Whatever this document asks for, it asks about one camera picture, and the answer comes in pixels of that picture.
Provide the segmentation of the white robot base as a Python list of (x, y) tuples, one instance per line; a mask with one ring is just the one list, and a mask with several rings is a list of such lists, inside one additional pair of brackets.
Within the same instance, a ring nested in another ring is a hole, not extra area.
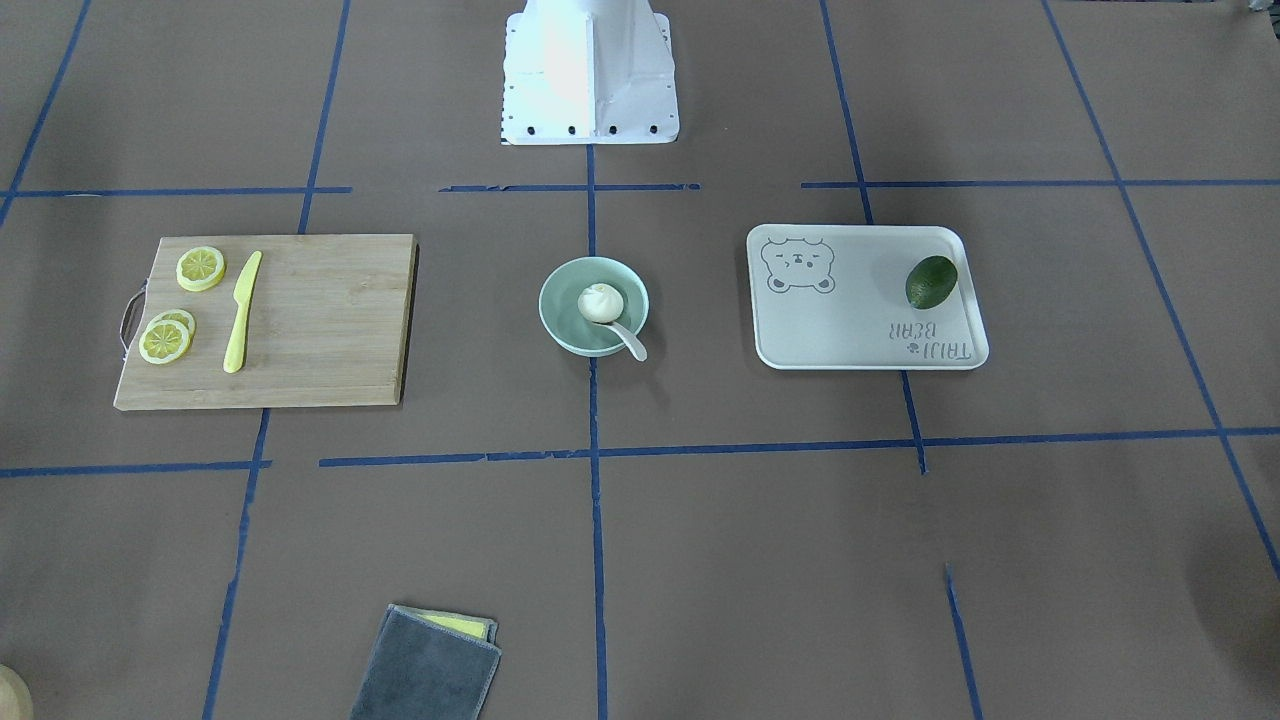
[(500, 141), (672, 143), (669, 18), (648, 1), (527, 1), (506, 20)]

